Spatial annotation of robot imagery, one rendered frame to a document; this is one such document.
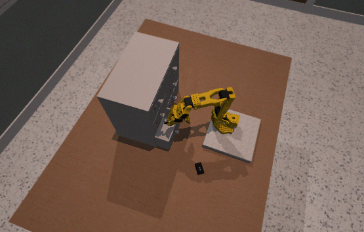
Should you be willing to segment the dark grey chest of drawers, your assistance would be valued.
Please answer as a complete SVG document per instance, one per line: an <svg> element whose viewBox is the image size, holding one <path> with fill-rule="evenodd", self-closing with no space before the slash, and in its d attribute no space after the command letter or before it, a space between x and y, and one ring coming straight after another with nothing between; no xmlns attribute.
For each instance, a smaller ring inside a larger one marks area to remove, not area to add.
<svg viewBox="0 0 364 232"><path fill-rule="evenodd" d="M179 42L135 32L97 95L119 136L157 147L150 108Z"/></svg>

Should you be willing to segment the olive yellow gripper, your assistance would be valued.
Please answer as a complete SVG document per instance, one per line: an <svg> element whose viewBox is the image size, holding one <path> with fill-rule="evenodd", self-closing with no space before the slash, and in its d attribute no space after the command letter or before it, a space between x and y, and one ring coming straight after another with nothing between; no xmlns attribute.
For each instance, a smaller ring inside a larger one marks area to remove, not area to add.
<svg viewBox="0 0 364 232"><path fill-rule="evenodd" d="M176 116L177 115L177 108L176 107L177 107L177 105L173 105L171 107L169 116L167 117L167 122L169 122L170 120L171 121L169 123L167 123L167 126L172 126L172 125L174 125L176 123L181 123L181 122L183 122L183 120L185 120L188 124L191 124L189 116L186 117L185 119L178 119L178 116Z"/></svg>

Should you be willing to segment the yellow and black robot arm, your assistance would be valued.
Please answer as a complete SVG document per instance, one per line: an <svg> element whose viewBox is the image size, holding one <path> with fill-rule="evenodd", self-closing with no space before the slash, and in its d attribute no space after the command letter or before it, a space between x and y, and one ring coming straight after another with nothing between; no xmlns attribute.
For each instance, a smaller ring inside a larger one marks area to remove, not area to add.
<svg viewBox="0 0 364 232"><path fill-rule="evenodd" d="M215 94L219 95L219 99L211 99ZM192 108L197 110L202 107L214 106L211 112L211 120L214 127L221 134L232 134L233 128L237 125L239 115L230 114L227 111L235 98L232 87L227 87L226 90L217 88L201 94L191 94L190 97L183 97L178 103L176 116L178 116L178 119L185 119L190 115ZM200 100L204 101L200 102Z"/></svg>

